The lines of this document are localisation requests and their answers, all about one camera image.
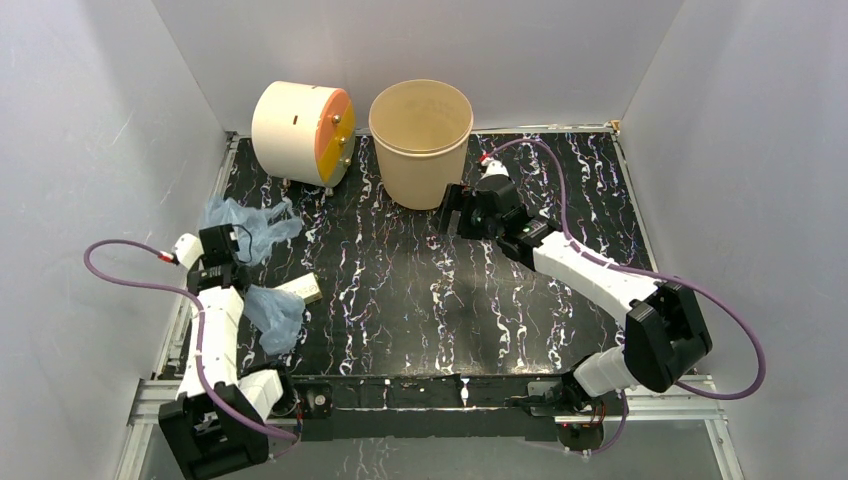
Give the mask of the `translucent blue plastic trash bag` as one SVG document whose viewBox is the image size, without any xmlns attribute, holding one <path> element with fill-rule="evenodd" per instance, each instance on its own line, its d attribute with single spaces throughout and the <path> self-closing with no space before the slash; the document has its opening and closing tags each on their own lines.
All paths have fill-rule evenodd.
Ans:
<svg viewBox="0 0 848 480">
<path fill-rule="evenodd" d="M 243 206 L 216 196 L 204 209 L 203 228 L 231 224 L 236 230 L 237 260 L 250 271 L 265 267 L 275 247 L 298 237 L 303 220 L 284 197 L 268 208 Z M 292 293 L 253 280 L 244 296 L 243 316 L 260 333 L 259 344 L 271 356 L 290 353 L 302 328 L 305 301 Z"/>
</svg>

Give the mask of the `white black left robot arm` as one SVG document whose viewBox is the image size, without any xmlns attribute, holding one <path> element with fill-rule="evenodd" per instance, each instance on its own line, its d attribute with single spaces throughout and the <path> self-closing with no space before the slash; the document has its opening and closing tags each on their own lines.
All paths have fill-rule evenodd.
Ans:
<svg viewBox="0 0 848 480">
<path fill-rule="evenodd" d="M 286 416 L 297 387 L 274 369 L 240 377 L 239 322 L 250 288 L 232 224 L 185 234 L 171 254 L 188 268 L 190 354 L 174 400 L 160 406 L 158 424 L 183 476 L 215 479 L 269 458 L 269 414 Z"/>
</svg>

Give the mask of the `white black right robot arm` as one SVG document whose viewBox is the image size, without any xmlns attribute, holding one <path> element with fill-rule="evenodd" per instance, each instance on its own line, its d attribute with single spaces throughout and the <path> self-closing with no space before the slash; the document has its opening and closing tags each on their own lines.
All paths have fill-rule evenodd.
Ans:
<svg viewBox="0 0 848 480">
<path fill-rule="evenodd" d="M 711 352 L 713 342 L 692 288 L 624 273 L 605 257 L 590 260 L 559 222 L 522 203 L 508 176 L 488 176 L 477 187 L 447 185 L 439 232 L 448 230 L 454 215 L 460 237 L 494 241 L 507 258 L 564 283 L 624 329 L 622 345 L 584 357 L 557 386 L 510 399 L 508 405 L 587 414 L 612 391 L 644 386 L 663 393 Z"/>
</svg>

